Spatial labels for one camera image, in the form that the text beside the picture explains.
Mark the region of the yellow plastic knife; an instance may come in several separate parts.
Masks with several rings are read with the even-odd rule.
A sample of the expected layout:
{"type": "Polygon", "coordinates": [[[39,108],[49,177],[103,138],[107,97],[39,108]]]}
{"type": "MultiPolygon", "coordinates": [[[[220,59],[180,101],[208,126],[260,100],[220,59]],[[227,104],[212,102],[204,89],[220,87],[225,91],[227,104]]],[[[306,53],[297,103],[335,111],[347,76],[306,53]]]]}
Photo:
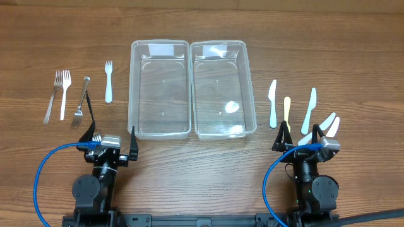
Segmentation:
{"type": "Polygon", "coordinates": [[[288,118],[290,113],[290,106],[291,106],[291,98],[289,96],[286,96],[283,100],[283,120],[287,123],[289,131],[290,131],[290,125],[288,122],[288,118]]]}

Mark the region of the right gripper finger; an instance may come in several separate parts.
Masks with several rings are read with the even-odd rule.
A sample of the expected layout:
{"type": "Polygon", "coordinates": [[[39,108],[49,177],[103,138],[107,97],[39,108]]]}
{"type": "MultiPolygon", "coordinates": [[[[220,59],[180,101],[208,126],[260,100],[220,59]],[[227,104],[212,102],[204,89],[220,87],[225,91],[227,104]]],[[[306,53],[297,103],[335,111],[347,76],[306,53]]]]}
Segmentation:
{"type": "Polygon", "coordinates": [[[311,144],[315,144],[318,142],[318,136],[320,138],[324,137],[324,132],[323,130],[320,128],[320,126],[318,124],[314,124],[313,128],[312,128],[312,139],[311,139],[311,144]]]}
{"type": "Polygon", "coordinates": [[[293,141],[287,126],[287,122],[284,120],[281,122],[280,130],[272,146],[272,150],[278,152],[286,152],[292,148],[293,141]]]}

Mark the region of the cream plastic knife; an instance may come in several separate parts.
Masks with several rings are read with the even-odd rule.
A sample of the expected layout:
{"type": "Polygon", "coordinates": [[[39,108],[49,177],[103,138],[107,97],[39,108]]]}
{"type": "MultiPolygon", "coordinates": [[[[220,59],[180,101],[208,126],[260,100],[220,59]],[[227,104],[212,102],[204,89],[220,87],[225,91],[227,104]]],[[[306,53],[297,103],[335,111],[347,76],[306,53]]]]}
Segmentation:
{"type": "Polygon", "coordinates": [[[340,125],[340,118],[335,117],[331,127],[329,128],[326,137],[335,137],[340,125]]]}

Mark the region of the pale blue plastic fork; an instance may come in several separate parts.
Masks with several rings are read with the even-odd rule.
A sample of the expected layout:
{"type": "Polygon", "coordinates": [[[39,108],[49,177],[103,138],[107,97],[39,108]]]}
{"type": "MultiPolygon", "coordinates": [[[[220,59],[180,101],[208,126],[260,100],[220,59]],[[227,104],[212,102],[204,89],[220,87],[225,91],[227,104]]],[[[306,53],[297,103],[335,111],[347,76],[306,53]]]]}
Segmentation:
{"type": "Polygon", "coordinates": [[[105,89],[105,102],[106,103],[111,103],[112,102],[112,76],[113,72],[113,63],[112,61],[107,61],[105,63],[105,73],[107,76],[107,84],[106,84],[106,89],[105,89]]]}

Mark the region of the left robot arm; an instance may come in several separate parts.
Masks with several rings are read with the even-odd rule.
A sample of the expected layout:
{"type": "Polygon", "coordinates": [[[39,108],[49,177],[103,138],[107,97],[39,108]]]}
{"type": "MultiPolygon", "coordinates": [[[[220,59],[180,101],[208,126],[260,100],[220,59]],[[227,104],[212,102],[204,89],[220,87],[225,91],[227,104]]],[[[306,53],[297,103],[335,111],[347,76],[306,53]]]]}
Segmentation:
{"type": "Polygon", "coordinates": [[[129,154],[121,154],[121,138],[106,135],[94,140],[95,123],[82,135],[80,142],[95,142],[95,145],[76,148],[84,152],[84,159],[93,165],[92,173],[82,175],[72,186],[75,210],[81,212],[106,212],[111,209],[117,169],[127,167],[130,161],[138,159],[138,143],[134,130],[131,131],[129,154]]]}

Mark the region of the pale blue knife angled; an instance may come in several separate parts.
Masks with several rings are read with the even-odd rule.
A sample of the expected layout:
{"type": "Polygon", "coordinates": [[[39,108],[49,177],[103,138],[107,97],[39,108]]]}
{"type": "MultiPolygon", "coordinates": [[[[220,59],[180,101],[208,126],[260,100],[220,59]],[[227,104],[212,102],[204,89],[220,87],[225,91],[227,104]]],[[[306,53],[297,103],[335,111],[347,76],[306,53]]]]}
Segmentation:
{"type": "MultiPolygon", "coordinates": [[[[334,121],[336,117],[336,113],[333,112],[326,120],[324,120],[320,125],[320,129],[326,130],[334,121]]],[[[312,139],[312,133],[308,133],[308,135],[304,136],[298,143],[298,146],[306,145],[312,139]]]]}

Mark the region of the pale blue knife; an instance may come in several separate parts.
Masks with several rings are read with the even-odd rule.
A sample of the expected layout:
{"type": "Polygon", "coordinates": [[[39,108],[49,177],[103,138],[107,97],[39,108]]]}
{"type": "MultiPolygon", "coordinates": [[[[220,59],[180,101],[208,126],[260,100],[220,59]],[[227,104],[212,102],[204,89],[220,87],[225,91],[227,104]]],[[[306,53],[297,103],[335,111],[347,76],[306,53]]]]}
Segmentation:
{"type": "Polygon", "coordinates": [[[271,103],[271,110],[270,110],[270,127],[272,129],[276,128],[277,126],[277,119],[276,119],[276,103],[275,103],[275,98],[276,98],[276,83],[277,80],[273,80],[271,82],[270,88],[268,90],[268,99],[271,103]]]}
{"type": "Polygon", "coordinates": [[[309,123],[310,123],[310,118],[311,118],[311,112],[315,109],[316,104],[317,104],[317,91],[315,88],[312,88],[309,103],[307,106],[306,115],[304,117],[304,121],[303,121],[302,127],[300,129],[300,133],[303,135],[306,135],[309,132],[309,123]]]}

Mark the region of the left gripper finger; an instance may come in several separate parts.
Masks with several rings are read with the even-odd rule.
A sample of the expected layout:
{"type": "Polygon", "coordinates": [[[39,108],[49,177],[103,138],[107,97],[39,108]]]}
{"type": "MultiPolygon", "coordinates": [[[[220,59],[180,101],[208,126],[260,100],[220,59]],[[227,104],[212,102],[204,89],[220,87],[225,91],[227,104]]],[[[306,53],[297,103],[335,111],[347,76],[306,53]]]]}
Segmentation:
{"type": "Polygon", "coordinates": [[[84,143],[84,145],[78,145],[78,151],[88,151],[88,143],[93,142],[93,135],[95,131],[96,123],[93,120],[88,130],[81,136],[79,143],[84,143]]]}
{"type": "Polygon", "coordinates": [[[136,140],[135,128],[134,128],[134,126],[132,126],[131,142],[130,142],[130,147],[129,147],[129,160],[136,161],[138,159],[138,153],[139,153],[139,148],[138,148],[138,143],[136,140]]]}

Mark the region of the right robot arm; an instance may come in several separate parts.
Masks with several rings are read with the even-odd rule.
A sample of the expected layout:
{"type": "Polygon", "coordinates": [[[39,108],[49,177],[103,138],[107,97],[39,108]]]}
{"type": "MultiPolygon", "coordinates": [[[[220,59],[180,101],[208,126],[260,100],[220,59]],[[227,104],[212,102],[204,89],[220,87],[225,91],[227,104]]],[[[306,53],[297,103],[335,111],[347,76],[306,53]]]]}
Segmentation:
{"type": "Polygon", "coordinates": [[[332,159],[340,150],[340,143],[325,136],[319,125],[312,128],[312,142],[295,146],[283,121],[272,150],[282,153],[281,162],[293,166],[297,198],[295,212],[324,213],[336,209],[339,184],[327,175],[318,173],[318,163],[332,159]]]}

